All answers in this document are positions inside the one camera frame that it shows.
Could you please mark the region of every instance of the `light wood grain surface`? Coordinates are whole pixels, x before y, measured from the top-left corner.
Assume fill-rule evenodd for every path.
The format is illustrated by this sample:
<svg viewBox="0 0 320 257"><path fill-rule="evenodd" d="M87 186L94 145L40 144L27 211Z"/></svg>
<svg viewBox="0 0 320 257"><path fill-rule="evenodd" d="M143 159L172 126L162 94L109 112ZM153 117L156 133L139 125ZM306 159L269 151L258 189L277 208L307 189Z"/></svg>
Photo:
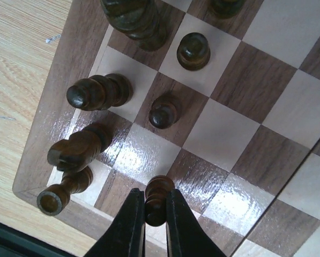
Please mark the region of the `light wood grain surface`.
<svg viewBox="0 0 320 257"><path fill-rule="evenodd" d="M42 215L12 193L21 154L36 112L70 0L0 0L0 222L82 256L90 237Z"/></svg>

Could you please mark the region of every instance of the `wooden board border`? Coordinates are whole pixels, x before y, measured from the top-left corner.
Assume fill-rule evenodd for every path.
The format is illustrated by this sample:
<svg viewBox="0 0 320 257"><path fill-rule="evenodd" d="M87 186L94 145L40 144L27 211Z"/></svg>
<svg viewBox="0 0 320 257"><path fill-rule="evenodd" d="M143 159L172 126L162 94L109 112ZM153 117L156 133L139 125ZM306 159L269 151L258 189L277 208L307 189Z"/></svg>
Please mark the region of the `wooden board border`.
<svg viewBox="0 0 320 257"><path fill-rule="evenodd" d="M33 206L52 171L47 151L66 135L75 111L66 101L66 90L88 77L108 25L99 1L73 0L12 188ZM111 223L73 201L56 218L94 239Z"/></svg>

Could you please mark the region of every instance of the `chess piece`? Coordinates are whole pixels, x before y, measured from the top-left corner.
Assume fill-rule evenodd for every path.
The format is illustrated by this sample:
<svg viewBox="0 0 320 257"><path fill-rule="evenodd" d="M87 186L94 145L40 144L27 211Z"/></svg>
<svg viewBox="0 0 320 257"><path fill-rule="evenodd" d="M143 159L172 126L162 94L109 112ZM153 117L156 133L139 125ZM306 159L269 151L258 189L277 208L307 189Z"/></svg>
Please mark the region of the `chess piece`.
<svg viewBox="0 0 320 257"><path fill-rule="evenodd" d="M181 109L178 98L169 94L161 95L151 106L149 121L157 129L166 129L180 119Z"/></svg>
<svg viewBox="0 0 320 257"><path fill-rule="evenodd" d="M229 19L242 9L245 0L210 0L210 10L219 19Z"/></svg>
<svg viewBox="0 0 320 257"><path fill-rule="evenodd" d="M37 206L43 213L55 216L67 206L71 194L85 191L92 180L89 167L77 173L64 172L61 184L51 185L38 195Z"/></svg>
<svg viewBox="0 0 320 257"><path fill-rule="evenodd" d="M175 189L174 182L167 176L153 177L145 188L145 222L160 226L166 222L166 197Z"/></svg>
<svg viewBox="0 0 320 257"><path fill-rule="evenodd" d="M78 172L89 165L111 144L112 138L105 128L93 123L53 144L48 152L48 163L57 170Z"/></svg>
<svg viewBox="0 0 320 257"><path fill-rule="evenodd" d="M110 24L145 51L161 48L167 37L154 0L100 0Z"/></svg>
<svg viewBox="0 0 320 257"><path fill-rule="evenodd" d="M210 60L209 42L201 33L189 33L177 48L176 57L182 67L189 71L202 69Z"/></svg>
<svg viewBox="0 0 320 257"><path fill-rule="evenodd" d="M118 107L132 97L130 81L120 74L94 75L80 79L67 90L69 104L83 111Z"/></svg>

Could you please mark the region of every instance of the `checkered pattern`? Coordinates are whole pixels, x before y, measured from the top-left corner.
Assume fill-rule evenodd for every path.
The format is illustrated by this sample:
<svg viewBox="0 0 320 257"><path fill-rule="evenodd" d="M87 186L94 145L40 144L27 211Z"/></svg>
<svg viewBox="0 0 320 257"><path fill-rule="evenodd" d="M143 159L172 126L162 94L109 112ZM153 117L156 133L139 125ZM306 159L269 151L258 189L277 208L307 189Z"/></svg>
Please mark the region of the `checkered pattern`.
<svg viewBox="0 0 320 257"><path fill-rule="evenodd" d="M226 255L320 256L320 0L246 1L225 21L207 0L156 3L169 37L159 51L111 27L103 39L91 75L123 74L134 96L109 111L76 110L71 132L101 122L114 139L74 201L113 219L132 188L168 175ZM195 72L176 59L190 32L211 47ZM157 130L148 112L165 92L184 114ZM53 170L49 184L60 180ZM164 256L165 227L147 228L147 239Z"/></svg>

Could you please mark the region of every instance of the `chess board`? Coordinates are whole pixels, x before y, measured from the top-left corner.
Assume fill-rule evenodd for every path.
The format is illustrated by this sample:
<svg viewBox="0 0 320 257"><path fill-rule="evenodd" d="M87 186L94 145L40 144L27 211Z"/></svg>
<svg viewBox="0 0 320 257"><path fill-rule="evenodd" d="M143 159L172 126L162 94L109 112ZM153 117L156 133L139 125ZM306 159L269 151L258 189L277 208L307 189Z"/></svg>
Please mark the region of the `chess board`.
<svg viewBox="0 0 320 257"><path fill-rule="evenodd" d="M320 256L320 0L248 0L228 20L215 19L206 0L155 2L168 40L145 52L109 25L99 1L73 1L14 193L36 206L61 181L50 146L99 122L113 142L90 164L93 184L56 218L98 239L129 191L162 174L227 256ZM211 48L194 72L176 59L190 32ZM112 72L132 83L127 104L86 112L66 102L76 80ZM157 130L148 112L166 92L184 113ZM167 256L164 226L147 226L146 239L148 256Z"/></svg>

